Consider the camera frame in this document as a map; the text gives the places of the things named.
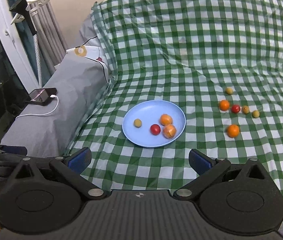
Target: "smartphone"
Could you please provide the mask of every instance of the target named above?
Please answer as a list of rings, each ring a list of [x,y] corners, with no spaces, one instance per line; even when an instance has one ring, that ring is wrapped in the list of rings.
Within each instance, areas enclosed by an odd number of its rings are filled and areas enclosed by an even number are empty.
[[[29,94],[29,96],[25,101],[26,103],[31,105],[46,106],[52,100],[50,96],[56,94],[57,94],[56,88],[34,89],[33,91],[31,91],[31,93]]]

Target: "small yellow fruit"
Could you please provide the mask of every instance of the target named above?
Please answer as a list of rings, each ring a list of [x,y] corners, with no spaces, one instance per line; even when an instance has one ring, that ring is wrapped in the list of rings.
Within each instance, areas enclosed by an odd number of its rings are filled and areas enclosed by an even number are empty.
[[[249,113],[249,107],[248,106],[243,106],[242,107],[242,111],[244,114],[248,114]]]
[[[253,112],[252,112],[252,116],[253,116],[254,118],[258,118],[258,117],[259,117],[259,111],[258,111],[258,110],[253,111]]]
[[[228,95],[232,95],[233,94],[233,89],[232,88],[226,88],[225,89],[225,93]]]
[[[137,128],[141,127],[142,126],[141,120],[140,119],[135,119],[134,126],[136,126]]]

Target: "tangerine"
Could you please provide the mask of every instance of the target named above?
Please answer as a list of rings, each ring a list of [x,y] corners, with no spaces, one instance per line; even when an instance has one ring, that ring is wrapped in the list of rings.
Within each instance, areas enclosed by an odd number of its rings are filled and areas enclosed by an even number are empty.
[[[222,111],[227,111],[229,109],[229,102],[227,100],[222,100],[219,102],[219,109]]]
[[[160,117],[160,123],[164,126],[169,125],[169,124],[173,123],[173,119],[168,114],[162,114],[161,117]]]
[[[238,125],[231,124],[229,127],[227,127],[227,134],[229,137],[234,138],[240,134],[240,128]]]
[[[173,138],[176,134],[176,127],[172,124],[166,125],[163,129],[163,134],[167,139]]]

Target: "metal screw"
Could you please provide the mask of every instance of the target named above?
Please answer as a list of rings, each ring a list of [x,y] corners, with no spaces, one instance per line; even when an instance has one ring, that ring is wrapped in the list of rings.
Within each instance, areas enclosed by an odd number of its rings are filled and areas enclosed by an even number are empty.
[[[179,190],[176,191],[176,194],[180,197],[189,197],[192,194],[192,192],[189,189],[180,188]]]
[[[100,188],[92,188],[88,191],[88,194],[92,197],[100,197],[104,194],[104,191]]]

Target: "gray bedsheet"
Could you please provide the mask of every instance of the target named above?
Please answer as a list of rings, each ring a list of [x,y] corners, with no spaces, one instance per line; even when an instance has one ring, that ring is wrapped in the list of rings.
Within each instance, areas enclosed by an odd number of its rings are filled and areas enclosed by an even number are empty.
[[[75,46],[85,44],[86,46],[97,46],[101,48],[101,43],[97,38],[94,25],[89,14],[80,27],[79,34],[75,40]]]
[[[59,68],[44,86],[55,87],[57,109],[47,116],[23,116],[12,124],[1,144],[25,146],[28,156],[62,155],[88,111],[94,109],[96,95],[107,85],[98,62],[74,53],[66,54]],[[44,114],[53,110],[57,100],[47,106],[28,105],[21,114]]]

